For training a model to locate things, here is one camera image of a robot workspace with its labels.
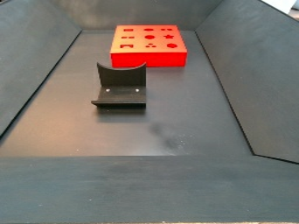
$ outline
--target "black surface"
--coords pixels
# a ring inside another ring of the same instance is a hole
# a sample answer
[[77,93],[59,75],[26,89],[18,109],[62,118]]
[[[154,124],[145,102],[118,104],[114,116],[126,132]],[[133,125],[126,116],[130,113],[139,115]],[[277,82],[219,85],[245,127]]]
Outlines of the black surface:
[[226,0],[198,35],[254,152],[298,163],[298,22],[259,1]]
[[113,31],[83,32],[2,140],[2,157],[251,155],[193,31],[186,67],[147,68],[146,111],[98,110]]
[[299,221],[299,166],[262,157],[0,159],[2,223]]
[[101,113],[114,33],[79,36],[2,139],[0,223],[299,221],[299,166],[251,155],[197,35],[182,35],[187,67],[150,69],[149,110]]
[[102,87],[146,86],[146,64],[133,68],[110,68],[98,63]]
[[79,33],[50,1],[2,4],[0,136]]
[[51,0],[85,30],[118,25],[178,25],[194,31],[222,0]]

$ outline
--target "red shape sorter block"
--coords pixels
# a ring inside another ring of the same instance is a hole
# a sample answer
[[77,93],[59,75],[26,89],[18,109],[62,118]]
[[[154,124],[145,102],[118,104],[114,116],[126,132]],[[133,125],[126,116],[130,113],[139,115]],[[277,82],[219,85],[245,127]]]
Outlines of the red shape sorter block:
[[113,67],[183,67],[187,48],[177,25],[119,25],[111,46]]

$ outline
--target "black holder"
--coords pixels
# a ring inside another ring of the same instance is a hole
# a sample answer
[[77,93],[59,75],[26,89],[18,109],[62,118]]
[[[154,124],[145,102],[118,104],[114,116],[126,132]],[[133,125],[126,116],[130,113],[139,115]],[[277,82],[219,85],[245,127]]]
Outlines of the black holder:
[[146,106],[146,63],[130,69],[114,69],[98,63],[102,88],[98,100],[102,106]]

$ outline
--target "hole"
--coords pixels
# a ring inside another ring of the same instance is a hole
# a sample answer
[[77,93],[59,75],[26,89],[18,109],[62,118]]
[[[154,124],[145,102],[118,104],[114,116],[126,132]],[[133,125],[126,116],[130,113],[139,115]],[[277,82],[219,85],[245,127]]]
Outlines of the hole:
[[173,39],[173,38],[174,38],[174,35],[170,35],[170,34],[169,34],[169,35],[166,35],[165,37],[166,37],[167,39]]
[[135,37],[122,37],[122,39],[134,39]]
[[135,47],[135,45],[121,45],[121,48],[125,48],[125,47],[134,48],[134,47]]
[[149,44],[146,47],[157,47],[157,45],[154,45],[154,44]]
[[147,35],[147,36],[145,36],[147,39],[154,39],[155,38],[155,36],[154,35]]
[[178,45],[177,45],[177,44],[169,44],[167,46],[169,46],[169,47],[171,47],[171,48],[178,47]]

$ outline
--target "bin floor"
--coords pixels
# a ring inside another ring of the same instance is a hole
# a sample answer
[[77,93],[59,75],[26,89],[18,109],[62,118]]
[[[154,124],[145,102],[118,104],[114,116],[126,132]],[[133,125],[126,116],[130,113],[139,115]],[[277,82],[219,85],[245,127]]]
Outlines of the bin floor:
[[147,108],[98,109],[97,63],[111,66],[113,31],[86,31],[27,105],[2,157],[250,155],[197,34],[186,67],[147,68]]

